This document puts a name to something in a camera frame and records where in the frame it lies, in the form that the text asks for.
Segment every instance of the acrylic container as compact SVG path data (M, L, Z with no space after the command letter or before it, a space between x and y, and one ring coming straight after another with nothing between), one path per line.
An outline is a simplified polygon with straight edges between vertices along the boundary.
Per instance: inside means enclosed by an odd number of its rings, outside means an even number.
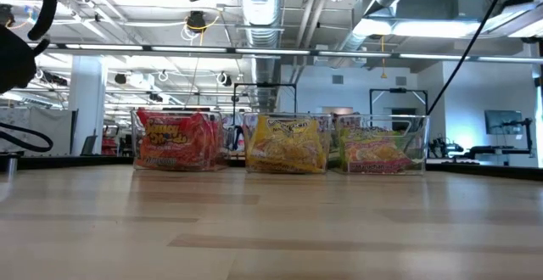
M422 175L428 147L424 115L341 115L340 170L344 173Z
M214 171L225 167L220 113L139 109L131 117L136 169Z
M244 114L247 171L324 173L332 116L322 114Z

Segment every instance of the computer monitor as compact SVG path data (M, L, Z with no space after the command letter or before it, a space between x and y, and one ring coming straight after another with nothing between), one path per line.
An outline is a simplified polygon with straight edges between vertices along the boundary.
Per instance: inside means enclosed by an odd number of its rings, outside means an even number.
M522 121L523 114L514 110L485 110L484 123L487 135L522 135L523 126L503 126L504 123Z

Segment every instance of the snack bag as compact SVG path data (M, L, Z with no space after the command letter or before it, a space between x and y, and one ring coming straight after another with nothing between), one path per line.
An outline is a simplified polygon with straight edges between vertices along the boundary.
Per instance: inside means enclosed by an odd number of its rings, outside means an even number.
M396 173L412 164L396 145L398 132L379 127L339 126L339 129L343 171Z
M145 135L138 141L135 165L159 170L212 170L220 153L218 121L195 113L181 116L164 112L137 112Z
M259 115L246 148L247 167L271 172L324 171L327 161L318 127L317 120L312 118L276 119Z

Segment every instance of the ceiling duct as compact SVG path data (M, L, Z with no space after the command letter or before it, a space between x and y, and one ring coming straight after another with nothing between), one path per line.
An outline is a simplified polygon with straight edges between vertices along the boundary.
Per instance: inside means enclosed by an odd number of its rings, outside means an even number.
M369 14L378 12L383 8L391 7L397 4L400 0L370 0L366 3L361 3L364 6L362 18L367 17ZM336 48L338 51L356 51L360 48L360 45L366 40L366 35L361 33L364 30L365 25L359 22L357 25L353 26L353 30L347 34L347 37L343 42ZM345 60L338 58L331 62L333 67L338 68L344 64Z
M277 48L280 32L266 27L278 27L280 23L281 0L243 0L243 11L246 25L259 26L258 29L247 30L247 41L252 48ZM274 73L275 59L251 59L252 81L255 83L279 83L280 74ZM255 90L253 109L270 111L275 107L274 99L277 89Z

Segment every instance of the black metal frame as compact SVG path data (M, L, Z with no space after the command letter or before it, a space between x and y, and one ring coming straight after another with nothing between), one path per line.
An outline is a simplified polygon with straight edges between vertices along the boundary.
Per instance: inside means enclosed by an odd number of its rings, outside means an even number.
M292 87L294 88L294 113L298 111L298 90L296 89L296 84L279 84L279 83L234 83L234 95L232 97L233 101L233 122L232 124L236 126L236 89L238 86L256 86L257 88L272 88L272 87Z
M370 89L370 115L373 115L373 92L390 92L390 93L408 93L408 92L420 92L424 94L424 107L426 111L424 114L428 113L428 91L426 90L411 90L405 88L390 88L390 89Z

